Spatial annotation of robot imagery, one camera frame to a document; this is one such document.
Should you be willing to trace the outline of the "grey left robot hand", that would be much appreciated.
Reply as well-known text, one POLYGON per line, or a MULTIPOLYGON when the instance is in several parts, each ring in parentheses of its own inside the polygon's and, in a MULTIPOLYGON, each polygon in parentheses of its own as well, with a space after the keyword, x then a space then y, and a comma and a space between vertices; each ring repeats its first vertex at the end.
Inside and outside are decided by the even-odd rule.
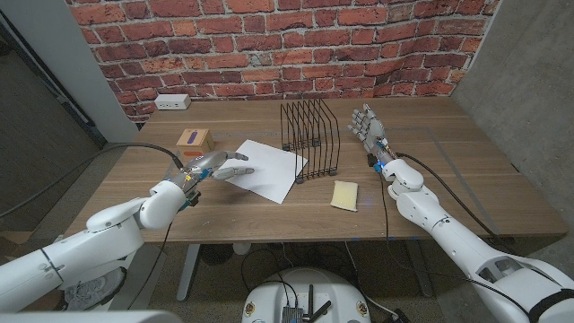
POLYGON ((190 160, 180 169, 171 182, 188 192, 204 179, 211 177, 216 180, 225 180, 238 175, 251 174, 255 170, 249 167, 227 167, 222 165, 227 160, 247 161, 248 157, 241 153, 231 151, 213 151, 190 160))

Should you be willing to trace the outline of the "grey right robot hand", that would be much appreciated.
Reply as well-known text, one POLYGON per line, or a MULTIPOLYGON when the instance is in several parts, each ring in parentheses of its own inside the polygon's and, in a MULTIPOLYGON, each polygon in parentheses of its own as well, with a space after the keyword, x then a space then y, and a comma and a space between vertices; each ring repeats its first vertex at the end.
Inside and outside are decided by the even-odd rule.
POLYGON ((352 113, 352 123, 347 126, 367 151, 368 165, 380 173, 384 166, 396 159, 392 152, 381 121, 367 103, 362 111, 355 109, 352 113))

